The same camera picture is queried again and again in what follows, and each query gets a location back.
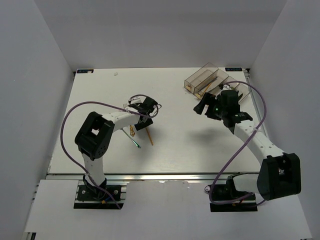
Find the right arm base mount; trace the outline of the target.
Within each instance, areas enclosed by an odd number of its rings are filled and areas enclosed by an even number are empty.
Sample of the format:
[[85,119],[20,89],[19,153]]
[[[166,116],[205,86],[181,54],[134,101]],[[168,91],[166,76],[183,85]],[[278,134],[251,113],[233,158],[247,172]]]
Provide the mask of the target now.
[[213,204],[210,203],[211,213],[244,213],[244,212],[257,212],[258,206],[256,202],[256,196],[254,194],[249,195],[247,198],[237,200],[238,198],[248,195],[248,192],[237,192],[232,195],[231,190],[226,184],[216,184],[212,192],[212,200],[215,202],[227,202],[226,204]]

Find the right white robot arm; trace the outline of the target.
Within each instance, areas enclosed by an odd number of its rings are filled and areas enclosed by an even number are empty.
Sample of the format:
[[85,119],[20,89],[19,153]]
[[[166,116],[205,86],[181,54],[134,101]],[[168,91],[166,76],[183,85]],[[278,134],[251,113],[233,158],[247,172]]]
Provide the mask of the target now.
[[243,141],[260,163],[257,174],[237,173],[226,181],[226,195],[238,200],[243,195],[259,194],[265,201],[298,195],[302,190],[301,164],[295,153],[286,153],[258,131],[253,118],[241,111],[238,92],[223,90],[219,95],[206,92],[193,109],[197,114],[222,121]]

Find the blue grey chopstick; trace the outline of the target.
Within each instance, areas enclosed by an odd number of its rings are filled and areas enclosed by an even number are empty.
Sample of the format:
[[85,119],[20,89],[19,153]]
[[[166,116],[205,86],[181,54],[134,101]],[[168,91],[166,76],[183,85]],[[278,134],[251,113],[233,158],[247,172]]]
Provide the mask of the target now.
[[205,87],[204,92],[207,92],[208,88],[217,80],[217,76]]

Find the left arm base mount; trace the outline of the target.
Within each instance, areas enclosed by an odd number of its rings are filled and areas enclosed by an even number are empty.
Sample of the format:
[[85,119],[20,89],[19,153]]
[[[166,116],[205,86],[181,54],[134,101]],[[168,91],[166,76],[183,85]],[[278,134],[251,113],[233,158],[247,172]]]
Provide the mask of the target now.
[[95,194],[84,183],[79,184],[76,190],[74,209],[82,210],[120,210],[125,202],[126,190],[124,185],[107,185],[106,190],[112,195],[119,208],[112,198],[104,191]]

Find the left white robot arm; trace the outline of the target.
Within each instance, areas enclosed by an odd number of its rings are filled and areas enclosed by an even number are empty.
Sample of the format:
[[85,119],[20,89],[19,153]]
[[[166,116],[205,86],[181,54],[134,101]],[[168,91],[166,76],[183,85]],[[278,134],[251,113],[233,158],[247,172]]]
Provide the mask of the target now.
[[141,100],[137,95],[128,100],[124,110],[106,114],[92,111],[88,114],[74,141],[88,171],[84,181],[89,187],[90,196],[96,200],[105,196],[107,180],[103,170],[103,155],[108,150],[113,133],[129,126],[139,131],[152,125],[153,113],[158,110],[156,100],[149,96]]

